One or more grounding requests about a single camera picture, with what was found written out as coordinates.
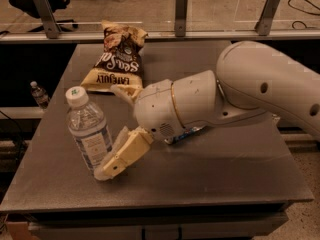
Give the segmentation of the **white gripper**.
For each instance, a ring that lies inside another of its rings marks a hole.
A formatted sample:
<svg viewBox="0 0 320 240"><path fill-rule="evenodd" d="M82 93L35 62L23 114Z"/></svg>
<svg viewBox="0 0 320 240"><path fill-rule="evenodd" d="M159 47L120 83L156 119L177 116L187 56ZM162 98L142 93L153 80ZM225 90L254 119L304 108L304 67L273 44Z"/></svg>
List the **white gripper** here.
<svg viewBox="0 0 320 240"><path fill-rule="evenodd" d="M94 170L97 180L106 181L122 173L149 151L154 138L164 140L183 133L184 127L174 107L172 85L173 82L166 79L144 89L138 85L123 84L110 87L118 98L129 105L135 103L134 115L141 127L134 130L123 127L112 150Z"/></svg>

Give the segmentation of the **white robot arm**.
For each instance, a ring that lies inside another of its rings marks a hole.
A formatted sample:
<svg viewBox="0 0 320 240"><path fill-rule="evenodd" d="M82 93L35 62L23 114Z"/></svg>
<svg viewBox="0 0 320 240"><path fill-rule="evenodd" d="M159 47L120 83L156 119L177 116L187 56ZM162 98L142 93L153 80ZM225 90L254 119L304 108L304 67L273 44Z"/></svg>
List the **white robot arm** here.
<svg viewBox="0 0 320 240"><path fill-rule="evenodd" d="M143 89L113 85L111 90L133 108L138 127L119 132L112 151L94 170L100 181L122 173L155 140L174 139L194 127L256 123L267 112L320 138L319 74L258 42L226 47L214 70Z"/></svg>

